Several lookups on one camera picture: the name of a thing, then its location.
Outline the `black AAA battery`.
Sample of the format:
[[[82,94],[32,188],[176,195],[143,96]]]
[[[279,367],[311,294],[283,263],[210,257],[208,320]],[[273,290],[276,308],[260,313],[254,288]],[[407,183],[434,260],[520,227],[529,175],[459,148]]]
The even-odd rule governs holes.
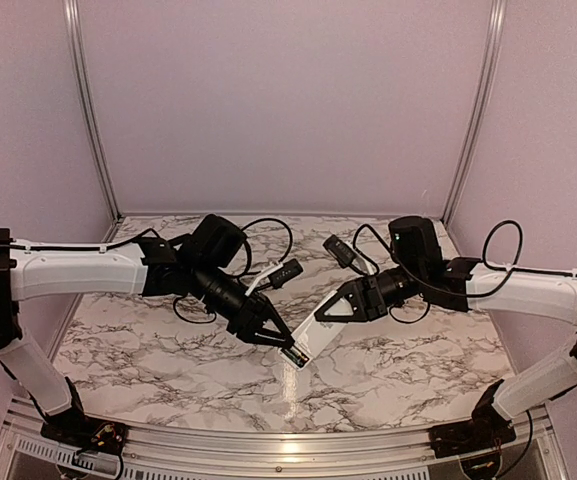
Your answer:
[[[299,363],[294,362],[297,367],[304,367],[309,362],[309,358],[307,356],[301,355],[301,357],[302,357],[301,362]]]

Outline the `white remote control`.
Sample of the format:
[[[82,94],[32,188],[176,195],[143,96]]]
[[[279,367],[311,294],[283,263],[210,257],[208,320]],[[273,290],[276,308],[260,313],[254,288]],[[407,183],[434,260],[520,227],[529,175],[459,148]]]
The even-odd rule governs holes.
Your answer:
[[[346,323],[318,322],[314,318],[316,308],[321,306],[334,291],[335,290],[329,292],[292,333],[295,344],[288,350],[307,356],[309,362],[304,367],[297,367],[295,363],[285,355],[286,349],[278,350],[278,356],[297,371],[303,370],[312,360],[317,358],[346,326]]]

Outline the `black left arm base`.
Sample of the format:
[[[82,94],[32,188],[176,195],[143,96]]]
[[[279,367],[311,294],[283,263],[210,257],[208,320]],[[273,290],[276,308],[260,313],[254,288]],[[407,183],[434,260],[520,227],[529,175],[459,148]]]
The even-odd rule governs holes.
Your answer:
[[[67,410],[51,415],[35,404],[43,419],[41,435],[77,447],[80,453],[94,451],[121,455],[128,432],[127,425],[87,415],[79,393],[68,377],[66,383],[71,394],[71,404]]]

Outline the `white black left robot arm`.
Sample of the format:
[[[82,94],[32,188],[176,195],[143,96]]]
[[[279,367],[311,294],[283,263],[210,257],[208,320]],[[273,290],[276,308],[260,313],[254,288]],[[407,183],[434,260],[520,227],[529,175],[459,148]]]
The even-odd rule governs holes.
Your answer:
[[[13,239],[0,228],[0,363],[60,434],[84,445],[94,423],[71,382],[20,325],[22,301],[88,293],[191,295],[226,319],[228,332],[242,342],[289,349],[294,339],[272,302],[224,271],[246,242],[242,229],[214,214],[172,240],[147,230],[113,244],[48,245]]]

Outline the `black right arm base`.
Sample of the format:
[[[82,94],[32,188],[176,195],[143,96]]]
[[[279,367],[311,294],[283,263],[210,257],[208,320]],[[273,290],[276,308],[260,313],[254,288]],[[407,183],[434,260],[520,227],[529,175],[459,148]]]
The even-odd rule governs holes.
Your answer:
[[[437,458],[500,447],[516,439],[511,421],[493,408],[494,394],[502,383],[499,380],[484,391],[468,420],[429,429],[430,445]]]

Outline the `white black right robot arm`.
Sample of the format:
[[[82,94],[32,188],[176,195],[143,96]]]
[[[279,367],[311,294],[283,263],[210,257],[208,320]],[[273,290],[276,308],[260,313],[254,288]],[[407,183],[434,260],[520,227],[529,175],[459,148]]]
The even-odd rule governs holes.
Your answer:
[[[567,322],[577,329],[577,270],[494,265],[482,257],[446,260],[433,223],[420,216],[388,225],[396,266],[344,283],[314,312],[319,322],[366,323],[413,296],[446,310],[506,311]],[[474,448],[497,437],[503,425],[577,386],[577,335],[564,347],[489,387],[463,430]]]

